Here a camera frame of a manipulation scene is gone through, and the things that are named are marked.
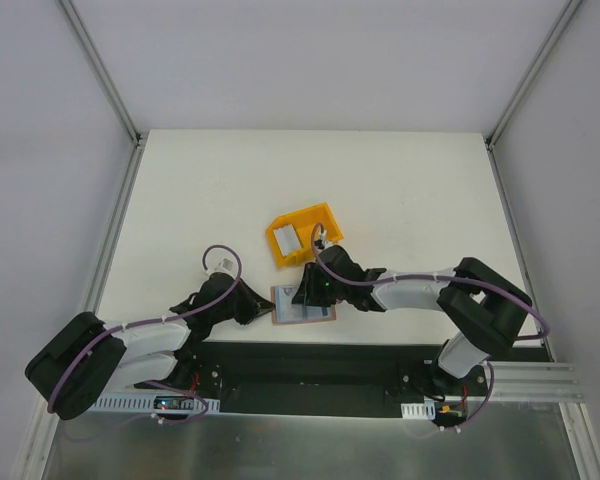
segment yellow container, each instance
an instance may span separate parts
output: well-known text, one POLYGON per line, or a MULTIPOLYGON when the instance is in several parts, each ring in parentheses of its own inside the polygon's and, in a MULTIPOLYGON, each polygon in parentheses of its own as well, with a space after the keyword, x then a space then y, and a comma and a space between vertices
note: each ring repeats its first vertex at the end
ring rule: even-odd
POLYGON ((324 228, 327 229, 327 240, 336 243, 344 238, 340 231, 340 227, 338 227, 335 218, 333 218, 329 205, 326 203, 281 215, 269 225, 269 228, 267 228, 265 233, 278 268, 301 265, 314 258, 310 237, 316 223, 322 223, 324 228), (287 225, 293 226, 298 235, 298 240, 300 240, 300 250, 296 250, 295 252, 284 256, 278 246, 278 241, 276 240, 273 231, 287 225))

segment white tabletop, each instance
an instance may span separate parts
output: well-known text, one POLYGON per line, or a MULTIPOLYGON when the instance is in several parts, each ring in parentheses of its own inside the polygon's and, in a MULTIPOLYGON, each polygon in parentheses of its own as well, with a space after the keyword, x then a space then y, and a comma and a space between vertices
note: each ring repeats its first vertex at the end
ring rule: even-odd
MULTIPOLYGON (((363 268, 442 270, 474 256, 523 287, 479 134, 152 130, 99 317, 164 314, 207 278, 200 257, 213 243, 237 250, 245 281, 270 298, 271 286, 299 283, 302 268, 277 269, 265 229, 325 201, 363 268)), ((209 341, 440 344, 457 332, 441 312, 342 304, 337 315, 306 325, 273 325, 271 315, 227 321, 209 341)), ((531 318, 522 331, 536 332, 531 318)))

